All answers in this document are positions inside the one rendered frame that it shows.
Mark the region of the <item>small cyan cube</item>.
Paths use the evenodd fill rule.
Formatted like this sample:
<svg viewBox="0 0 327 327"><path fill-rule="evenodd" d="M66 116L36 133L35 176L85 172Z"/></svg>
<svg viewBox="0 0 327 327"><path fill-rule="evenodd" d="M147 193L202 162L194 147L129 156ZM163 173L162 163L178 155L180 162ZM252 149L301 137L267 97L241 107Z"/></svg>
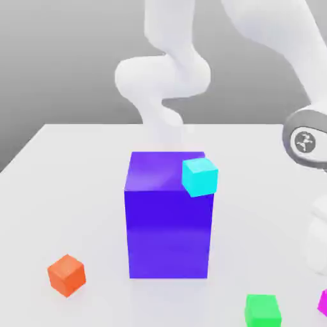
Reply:
<svg viewBox="0 0 327 327"><path fill-rule="evenodd" d="M190 197L214 194L218 186L218 168L206 157L183 160L181 182Z"/></svg>

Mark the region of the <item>small orange cube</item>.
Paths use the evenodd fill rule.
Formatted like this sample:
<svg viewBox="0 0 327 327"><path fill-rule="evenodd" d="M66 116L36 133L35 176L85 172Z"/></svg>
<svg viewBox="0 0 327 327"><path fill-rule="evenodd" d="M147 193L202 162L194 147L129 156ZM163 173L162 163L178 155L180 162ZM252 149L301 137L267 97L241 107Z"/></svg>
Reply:
<svg viewBox="0 0 327 327"><path fill-rule="evenodd" d="M47 268L50 285L66 298L86 283L84 264L66 254Z"/></svg>

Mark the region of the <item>small green cube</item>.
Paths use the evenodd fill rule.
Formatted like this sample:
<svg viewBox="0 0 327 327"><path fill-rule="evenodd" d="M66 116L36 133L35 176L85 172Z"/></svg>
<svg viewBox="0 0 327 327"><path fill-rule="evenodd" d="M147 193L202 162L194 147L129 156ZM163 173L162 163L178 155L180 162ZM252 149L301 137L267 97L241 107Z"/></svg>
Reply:
<svg viewBox="0 0 327 327"><path fill-rule="evenodd" d="M248 294L245 305L247 327L281 327L282 316L272 294Z"/></svg>

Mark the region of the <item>small magenta cube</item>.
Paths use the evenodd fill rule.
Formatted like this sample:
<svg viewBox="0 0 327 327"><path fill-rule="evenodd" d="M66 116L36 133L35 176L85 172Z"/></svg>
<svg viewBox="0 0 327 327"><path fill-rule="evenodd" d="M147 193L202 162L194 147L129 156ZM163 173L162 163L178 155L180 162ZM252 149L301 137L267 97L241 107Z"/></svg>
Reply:
<svg viewBox="0 0 327 327"><path fill-rule="evenodd" d="M327 289L322 291L317 309L320 313L327 317Z"/></svg>

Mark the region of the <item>large purple box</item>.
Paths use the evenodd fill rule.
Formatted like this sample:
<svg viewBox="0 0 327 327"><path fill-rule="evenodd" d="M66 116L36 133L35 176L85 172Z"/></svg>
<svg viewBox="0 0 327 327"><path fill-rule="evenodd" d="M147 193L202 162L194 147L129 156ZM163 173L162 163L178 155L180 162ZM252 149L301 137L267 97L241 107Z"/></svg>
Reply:
<svg viewBox="0 0 327 327"><path fill-rule="evenodd" d="M183 160L203 152L140 152L124 189L130 278L206 278L214 194L190 197Z"/></svg>

